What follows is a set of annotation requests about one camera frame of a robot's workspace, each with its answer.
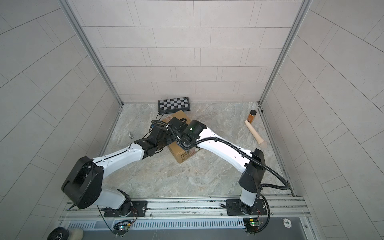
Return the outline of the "brown cardboard express box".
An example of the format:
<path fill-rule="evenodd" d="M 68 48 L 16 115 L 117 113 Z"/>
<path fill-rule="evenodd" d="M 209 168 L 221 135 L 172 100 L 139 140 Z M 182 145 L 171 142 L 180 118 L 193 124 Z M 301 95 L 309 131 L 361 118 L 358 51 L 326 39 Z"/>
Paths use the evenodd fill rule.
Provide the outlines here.
<path fill-rule="evenodd" d="M 167 116 L 162 121 L 165 123 L 168 123 L 173 117 L 176 117 L 179 120 L 185 118 L 187 125 L 191 123 L 191 119 L 182 110 Z M 185 151 L 180 146 L 177 145 L 176 141 L 168 145 L 168 149 L 171 151 L 172 155 L 175 157 L 176 161 L 179 164 L 185 162 L 188 158 L 192 157 L 196 152 L 201 150 L 199 148 L 194 148 L 194 149 Z"/>

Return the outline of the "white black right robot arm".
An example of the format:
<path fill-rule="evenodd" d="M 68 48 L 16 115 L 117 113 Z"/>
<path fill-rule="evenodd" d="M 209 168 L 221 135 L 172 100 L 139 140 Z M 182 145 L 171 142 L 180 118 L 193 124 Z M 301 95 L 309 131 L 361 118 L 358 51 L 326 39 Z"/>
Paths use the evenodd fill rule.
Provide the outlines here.
<path fill-rule="evenodd" d="M 264 153 L 261 150 L 246 150 L 218 136 L 206 125 L 193 120 L 190 124 L 172 118 L 166 129 L 184 150 L 195 147 L 205 149 L 221 157 L 242 173 L 239 185 L 242 188 L 240 208 L 245 215 L 257 212 L 256 203 L 260 198 L 260 185 L 265 174 Z"/>

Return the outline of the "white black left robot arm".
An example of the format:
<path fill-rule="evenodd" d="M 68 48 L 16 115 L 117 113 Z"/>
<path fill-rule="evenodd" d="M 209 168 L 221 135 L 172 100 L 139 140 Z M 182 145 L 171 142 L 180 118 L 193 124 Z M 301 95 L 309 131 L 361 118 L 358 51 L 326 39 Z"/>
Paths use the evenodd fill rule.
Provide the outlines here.
<path fill-rule="evenodd" d="M 62 185 L 62 192 L 79 209 L 92 205 L 104 206 L 108 216 L 126 217 L 133 212 L 131 197 L 122 190 L 103 189 L 103 180 L 115 171 L 152 157 L 172 142 L 167 124 L 154 121 L 148 137 L 112 154 L 90 159 L 80 158 Z"/>

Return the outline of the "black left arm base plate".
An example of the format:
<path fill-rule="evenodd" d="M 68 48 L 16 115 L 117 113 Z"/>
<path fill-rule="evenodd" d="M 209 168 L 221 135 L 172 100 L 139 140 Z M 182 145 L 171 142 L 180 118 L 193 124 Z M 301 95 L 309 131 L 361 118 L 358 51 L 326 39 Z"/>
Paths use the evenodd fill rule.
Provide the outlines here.
<path fill-rule="evenodd" d="M 130 201 L 124 203 L 119 209 L 104 208 L 101 211 L 105 218 L 144 217 L 146 214 L 147 201 Z"/>

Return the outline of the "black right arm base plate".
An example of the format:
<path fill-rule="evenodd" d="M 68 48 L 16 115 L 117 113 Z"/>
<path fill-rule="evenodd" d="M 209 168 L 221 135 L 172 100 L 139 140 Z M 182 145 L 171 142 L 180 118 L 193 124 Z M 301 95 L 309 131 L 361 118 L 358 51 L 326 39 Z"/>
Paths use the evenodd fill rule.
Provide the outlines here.
<path fill-rule="evenodd" d="M 241 202 L 240 199 L 228 199 L 225 203 L 228 216 L 266 216 L 267 205 L 264 200 L 256 199 L 252 207 Z"/>

